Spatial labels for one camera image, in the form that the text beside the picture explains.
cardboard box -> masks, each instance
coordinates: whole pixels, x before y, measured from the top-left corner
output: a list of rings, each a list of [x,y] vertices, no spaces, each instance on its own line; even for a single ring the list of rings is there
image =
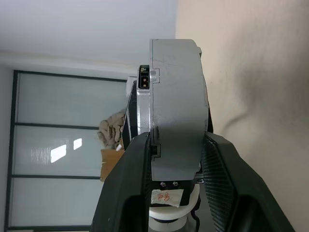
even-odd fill
[[[114,149],[101,150],[102,155],[102,167],[101,167],[101,181],[104,182],[108,174],[116,166],[119,159],[124,154],[124,150],[116,151]]]

white base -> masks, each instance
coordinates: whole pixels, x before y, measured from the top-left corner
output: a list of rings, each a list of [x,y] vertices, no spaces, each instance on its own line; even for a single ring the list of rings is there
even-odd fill
[[[172,223],[160,223],[154,220],[152,217],[149,217],[149,227],[158,232],[171,232],[180,230],[187,222],[187,215],[181,217],[175,222]]]
[[[199,195],[199,184],[194,186],[188,205],[174,207],[150,207],[149,216],[159,220],[174,220],[187,215],[196,205]]]

black cable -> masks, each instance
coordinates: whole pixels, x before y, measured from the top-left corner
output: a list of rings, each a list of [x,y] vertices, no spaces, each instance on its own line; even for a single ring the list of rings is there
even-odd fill
[[[200,226],[200,220],[199,220],[198,216],[196,216],[196,214],[195,214],[195,211],[199,209],[200,205],[201,205],[201,197],[198,196],[197,203],[194,206],[194,208],[191,210],[191,216],[197,222],[196,226],[195,226],[195,232],[198,232],[199,226]]]

white ceiling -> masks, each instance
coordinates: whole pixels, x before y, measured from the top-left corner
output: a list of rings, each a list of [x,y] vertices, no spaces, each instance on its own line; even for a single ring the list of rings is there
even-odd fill
[[[0,0],[0,50],[141,64],[174,38],[177,0]]]

white label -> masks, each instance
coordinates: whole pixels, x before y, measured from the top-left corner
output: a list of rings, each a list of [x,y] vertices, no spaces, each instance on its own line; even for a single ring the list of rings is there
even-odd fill
[[[151,192],[151,204],[169,204],[179,207],[182,200],[183,189],[159,190],[154,189]]]

